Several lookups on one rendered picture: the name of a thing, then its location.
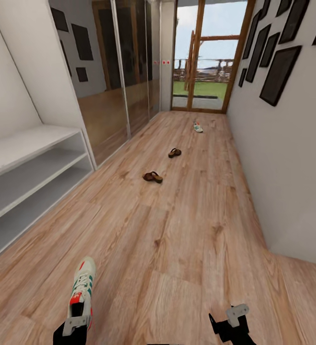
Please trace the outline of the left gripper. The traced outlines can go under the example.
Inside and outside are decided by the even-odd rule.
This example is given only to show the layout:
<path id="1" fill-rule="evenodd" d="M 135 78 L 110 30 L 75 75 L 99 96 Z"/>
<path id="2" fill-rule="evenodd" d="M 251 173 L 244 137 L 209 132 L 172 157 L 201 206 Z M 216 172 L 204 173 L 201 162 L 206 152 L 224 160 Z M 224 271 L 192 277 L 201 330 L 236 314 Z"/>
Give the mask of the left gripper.
<path id="1" fill-rule="evenodd" d="M 75 327 L 71 336 L 62 336 L 65 322 L 54 332 L 53 345 L 86 345 L 87 326 Z"/>

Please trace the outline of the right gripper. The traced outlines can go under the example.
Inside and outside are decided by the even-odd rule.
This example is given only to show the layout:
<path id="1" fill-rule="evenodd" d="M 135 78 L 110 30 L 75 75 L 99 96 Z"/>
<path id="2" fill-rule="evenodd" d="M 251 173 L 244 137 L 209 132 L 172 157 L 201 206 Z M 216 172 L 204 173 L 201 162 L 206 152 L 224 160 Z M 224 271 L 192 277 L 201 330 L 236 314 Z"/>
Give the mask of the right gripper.
<path id="1" fill-rule="evenodd" d="M 245 316 L 238 317 L 239 324 L 236 327 L 232 327 L 227 321 L 215 322 L 211 314 L 209 314 L 211 319 L 211 324 L 215 334 L 219 334 L 222 342 L 231 341 L 233 345 L 237 345 L 239 339 L 242 337 L 249 338 L 249 329 L 247 324 L 247 319 Z"/>

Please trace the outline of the gym shoe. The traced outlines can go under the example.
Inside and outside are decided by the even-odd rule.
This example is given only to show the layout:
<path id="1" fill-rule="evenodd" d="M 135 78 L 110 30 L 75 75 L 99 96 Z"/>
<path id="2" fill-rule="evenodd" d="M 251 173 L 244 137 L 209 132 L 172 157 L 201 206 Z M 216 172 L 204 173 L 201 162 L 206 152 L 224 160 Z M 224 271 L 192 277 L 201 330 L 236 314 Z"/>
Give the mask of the gym shoe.
<path id="1" fill-rule="evenodd" d="M 68 303 L 68 318 L 92 315 L 90 299 L 95 275 L 96 264 L 93 257 L 83 258 L 74 275 L 72 294 Z M 90 326 L 91 323 L 87 325 L 87 331 Z"/>
<path id="2" fill-rule="evenodd" d="M 193 129 L 197 132 L 203 132 L 203 129 L 202 127 L 200 126 L 199 123 L 195 123 L 194 126 L 193 126 Z"/>

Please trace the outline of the sandal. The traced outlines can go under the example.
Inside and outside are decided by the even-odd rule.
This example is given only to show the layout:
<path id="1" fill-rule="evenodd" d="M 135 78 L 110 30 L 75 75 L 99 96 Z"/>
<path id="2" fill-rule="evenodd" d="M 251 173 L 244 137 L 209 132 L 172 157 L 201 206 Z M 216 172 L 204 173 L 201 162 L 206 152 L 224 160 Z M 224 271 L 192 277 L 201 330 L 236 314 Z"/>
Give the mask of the sandal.
<path id="1" fill-rule="evenodd" d="M 168 157 L 170 159 L 172 159 L 175 155 L 176 156 L 179 156 L 181 154 L 181 150 L 179 149 L 174 149 L 174 151 L 172 151 L 171 153 L 169 153 Z"/>
<path id="2" fill-rule="evenodd" d="M 158 174 L 153 174 L 153 172 L 144 174 L 143 179 L 146 181 L 156 181 L 159 184 L 163 182 L 163 178 L 160 177 Z"/>

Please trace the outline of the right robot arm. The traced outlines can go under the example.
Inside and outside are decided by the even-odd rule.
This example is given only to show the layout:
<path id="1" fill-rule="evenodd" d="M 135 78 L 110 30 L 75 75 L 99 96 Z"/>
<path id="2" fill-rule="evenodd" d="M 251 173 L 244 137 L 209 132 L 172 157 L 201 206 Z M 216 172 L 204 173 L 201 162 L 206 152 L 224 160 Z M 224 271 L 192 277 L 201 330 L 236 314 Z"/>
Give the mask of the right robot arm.
<path id="1" fill-rule="evenodd" d="M 211 314 L 211 324 L 215 334 L 219 334 L 222 342 L 231 341 L 233 345 L 256 345 L 250 338 L 247 319 L 245 315 L 249 312 L 247 304 L 242 303 L 231 306 L 226 310 L 227 321 L 215 322 Z"/>

